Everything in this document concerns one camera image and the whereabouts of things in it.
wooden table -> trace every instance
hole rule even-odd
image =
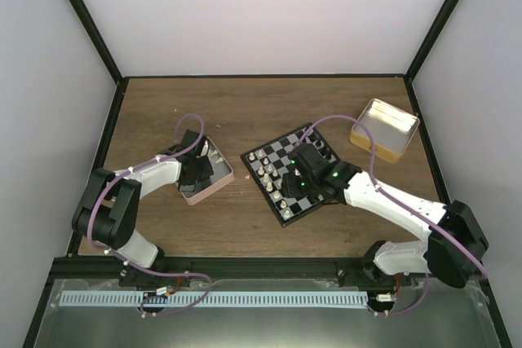
[[[174,142],[177,119],[197,112],[227,157],[235,180],[188,206],[175,186],[139,205],[138,230],[168,255],[359,257],[376,240],[413,237],[387,220],[345,205],[323,207],[281,228],[240,154],[331,113],[358,117],[372,98],[411,112],[401,78],[151,78],[130,80],[105,168],[117,170],[153,157]],[[197,121],[186,126],[199,130]],[[319,131],[345,161],[367,168],[369,153],[349,143],[352,124],[333,120]],[[377,159],[376,176],[437,200],[418,134],[401,160]],[[84,240],[80,254],[96,254]]]

